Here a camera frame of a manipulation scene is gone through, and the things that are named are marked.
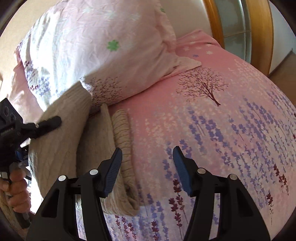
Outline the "person's left hand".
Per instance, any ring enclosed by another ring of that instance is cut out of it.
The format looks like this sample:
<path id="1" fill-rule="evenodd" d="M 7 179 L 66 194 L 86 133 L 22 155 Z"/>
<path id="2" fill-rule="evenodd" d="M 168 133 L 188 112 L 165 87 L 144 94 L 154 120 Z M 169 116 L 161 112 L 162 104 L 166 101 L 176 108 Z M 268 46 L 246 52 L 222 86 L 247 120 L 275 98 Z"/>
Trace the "person's left hand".
<path id="1" fill-rule="evenodd" d="M 31 208 L 31 198 L 25 176 L 25 171 L 18 168 L 10 174 L 11 183 L 1 178 L 1 190 L 10 194 L 8 204 L 17 213 L 29 212 Z"/>

